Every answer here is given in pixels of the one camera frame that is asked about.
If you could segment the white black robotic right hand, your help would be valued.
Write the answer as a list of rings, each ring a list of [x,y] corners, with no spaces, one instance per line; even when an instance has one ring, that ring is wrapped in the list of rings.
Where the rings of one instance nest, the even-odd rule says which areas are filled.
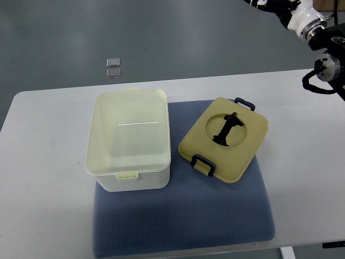
[[[276,14],[283,27],[294,31],[305,42],[327,27],[326,18],[314,9],[312,1],[248,0],[246,3]]]

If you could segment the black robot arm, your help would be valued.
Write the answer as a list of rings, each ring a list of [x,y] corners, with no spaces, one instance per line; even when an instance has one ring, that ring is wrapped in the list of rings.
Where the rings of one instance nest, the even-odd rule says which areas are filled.
[[[303,38],[313,51],[325,50],[317,56],[313,70],[303,77],[303,88],[317,94],[337,94],[344,99],[344,24],[326,28],[324,22],[317,23],[303,33]],[[309,80],[313,76],[327,82],[331,88],[311,84]]]

